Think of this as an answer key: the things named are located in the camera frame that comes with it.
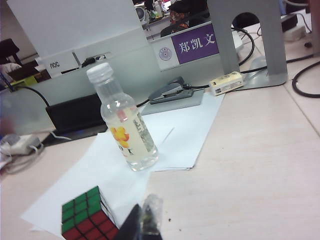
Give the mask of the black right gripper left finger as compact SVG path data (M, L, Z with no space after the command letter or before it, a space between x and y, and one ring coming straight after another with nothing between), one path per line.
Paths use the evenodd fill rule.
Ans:
M140 216L142 208L136 204L113 238L114 240L141 240Z

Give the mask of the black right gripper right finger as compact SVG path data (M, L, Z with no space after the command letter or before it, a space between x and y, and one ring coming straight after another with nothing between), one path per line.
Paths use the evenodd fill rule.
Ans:
M149 194L144 200L141 212L141 239L162 240L161 224L163 200L156 194Z

